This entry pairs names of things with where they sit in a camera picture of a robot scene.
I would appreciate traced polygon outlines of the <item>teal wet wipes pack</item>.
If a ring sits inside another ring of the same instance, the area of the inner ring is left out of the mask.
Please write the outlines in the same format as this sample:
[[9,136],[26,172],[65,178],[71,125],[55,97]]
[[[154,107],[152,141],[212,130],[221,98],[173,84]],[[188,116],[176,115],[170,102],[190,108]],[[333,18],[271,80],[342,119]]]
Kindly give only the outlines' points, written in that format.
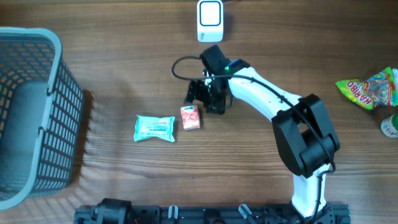
[[133,138],[135,141],[142,141],[156,137],[168,142],[174,142],[174,121],[174,116],[160,118],[137,115]]

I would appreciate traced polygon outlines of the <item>small red tissue pack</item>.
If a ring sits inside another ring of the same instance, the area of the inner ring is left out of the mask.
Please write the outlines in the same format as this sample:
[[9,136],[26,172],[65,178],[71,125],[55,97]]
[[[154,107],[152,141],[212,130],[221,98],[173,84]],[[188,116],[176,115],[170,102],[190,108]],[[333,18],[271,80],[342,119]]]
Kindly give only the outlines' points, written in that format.
[[184,130],[200,129],[200,116],[197,105],[180,108]]

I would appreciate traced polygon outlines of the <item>white cardboard box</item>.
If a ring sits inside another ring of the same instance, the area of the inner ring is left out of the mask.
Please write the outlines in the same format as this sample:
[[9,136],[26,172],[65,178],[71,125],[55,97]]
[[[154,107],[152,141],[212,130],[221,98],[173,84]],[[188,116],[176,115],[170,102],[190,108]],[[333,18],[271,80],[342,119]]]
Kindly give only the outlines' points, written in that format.
[[394,83],[396,88],[398,88],[398,69],[397,68],[393,68],[392,69],[393,75],[394,75]]

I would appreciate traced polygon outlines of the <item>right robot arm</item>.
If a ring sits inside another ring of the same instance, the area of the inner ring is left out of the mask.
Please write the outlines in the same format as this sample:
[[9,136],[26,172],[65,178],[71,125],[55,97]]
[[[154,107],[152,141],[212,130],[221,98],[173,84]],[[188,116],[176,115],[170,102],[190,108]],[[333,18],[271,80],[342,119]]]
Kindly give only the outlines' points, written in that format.
[[201,101],[206,112],[224,114],[230,95],[262,113],[272,123],[282,162],[294,175],[294,209],[306,221],[318,221],[326,204],[323,178],[335,171],[334,154],[340,148],[322,100],[280,89],[244,60],[230,61],[217,45],[197,59],[203,76],[189,79],[185,102]]

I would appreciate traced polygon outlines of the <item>green lid jar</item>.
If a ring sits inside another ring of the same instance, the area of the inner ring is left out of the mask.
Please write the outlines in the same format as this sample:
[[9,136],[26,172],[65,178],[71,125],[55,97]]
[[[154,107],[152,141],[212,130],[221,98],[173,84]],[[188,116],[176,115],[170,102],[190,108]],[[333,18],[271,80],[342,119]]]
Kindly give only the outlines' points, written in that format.
[[382,121],[381,130],[387,137],[397,138],[397,113]]

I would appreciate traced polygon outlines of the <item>Haribo gummy candy bag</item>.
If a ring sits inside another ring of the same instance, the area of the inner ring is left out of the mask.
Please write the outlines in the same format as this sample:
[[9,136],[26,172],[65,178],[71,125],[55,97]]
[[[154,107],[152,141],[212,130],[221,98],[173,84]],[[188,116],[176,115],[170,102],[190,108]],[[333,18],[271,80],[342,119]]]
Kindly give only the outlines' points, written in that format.
[[397,106],[397,88],[392,69],[387,67],[367,80],[340,80],[335,85],[345,97],[366,110]]

